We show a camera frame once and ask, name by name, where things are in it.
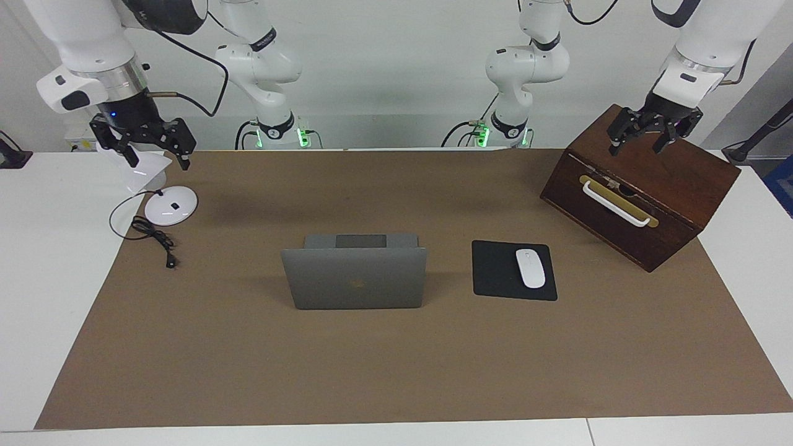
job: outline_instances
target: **brown desk mat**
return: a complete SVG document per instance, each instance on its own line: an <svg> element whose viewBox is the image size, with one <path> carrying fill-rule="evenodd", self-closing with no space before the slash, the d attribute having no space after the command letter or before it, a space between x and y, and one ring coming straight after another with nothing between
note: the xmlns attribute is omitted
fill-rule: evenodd
<svg viewBox="0 0 793 446"><path fill-rule="evenodd" d="M793 411L697 240L648 274L539 199L561 151L198 152L128 242L38 429ZM301 311L279 252L419 234L424 307ZM471 240L548 244L557 302L473 294Z"/></svg>

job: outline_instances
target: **wooden box lid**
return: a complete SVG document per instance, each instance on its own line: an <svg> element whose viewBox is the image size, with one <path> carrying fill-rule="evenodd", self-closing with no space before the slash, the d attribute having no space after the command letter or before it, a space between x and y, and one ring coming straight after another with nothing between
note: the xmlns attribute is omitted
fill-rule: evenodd
<svg viewBox="0 0 793 446"><path fill-rule="evenodd" d="M740 170L686 140L678 140L656 154L652 147L657 133L629 141L618 156L612 156L606 129L621 109L609 107L568 151L665 212L704 229Z"/></svg>

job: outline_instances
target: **white lamp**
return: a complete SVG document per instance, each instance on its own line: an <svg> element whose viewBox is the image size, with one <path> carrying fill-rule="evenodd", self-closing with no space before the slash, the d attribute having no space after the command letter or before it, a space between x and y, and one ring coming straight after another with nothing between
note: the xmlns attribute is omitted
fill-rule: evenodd
<svg viewBox="0 0 793 446"><path fill-rule="evenodd" d="M165 156L141 152L132 148L138 155L138 165L130 167L123 156L113 150L105 150L97 143L97 152L102 153L121 171L121 179L127 190L137 194L142 190L162 190L146 203L146 218L157 226L172 226L193 215L198 207L198 196L192 189L185 186L166 187L165 168L172 162Z"/></svg>

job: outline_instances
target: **drawer handle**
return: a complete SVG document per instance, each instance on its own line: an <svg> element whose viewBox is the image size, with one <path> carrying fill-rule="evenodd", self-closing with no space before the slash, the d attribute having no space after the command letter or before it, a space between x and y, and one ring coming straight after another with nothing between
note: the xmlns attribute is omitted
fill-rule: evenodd
<svg viewBox="0 0 793 446"><path fill-rule="evenodd" d="M649 225L649 227L651 227L651 228L654 228L654 227L658 226L658 220L652 218L651 216L647 216L647 218L644 219L644 220L639 220L638 218L634 217L633 215L630 215L630 213L625 211L620 206L617 206L615 203L609 201L608 198L605 198L604 196L602 196L602 195L598 194L597 192L595 192L594 190L592 190L592 188L589 187L589 185L592 184L592 180L589 177L582 176L581 180L582 180L581 182L584 183L584 193L587 196L589 196L590 198L592 198L596 202L600 203L601 205L605 206L610 211L616 213L617 215L622 217L625 221L627 221L628 223L631 223L633 226L636 226L637 228L644 228L647 225Z"/></svg>

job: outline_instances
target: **white round lamp base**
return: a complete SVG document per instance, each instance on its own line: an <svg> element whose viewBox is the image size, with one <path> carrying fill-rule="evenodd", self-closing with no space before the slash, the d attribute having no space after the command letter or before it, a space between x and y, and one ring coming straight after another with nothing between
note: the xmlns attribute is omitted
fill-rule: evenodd
<svg viewBox="0 0 793 446"><path fill-rule="evenodd" d="M163 189L163 194L154 194L146 203L146 218L157 226L172 226L193 215L198 207L198 196L184 186Z"/></svg>

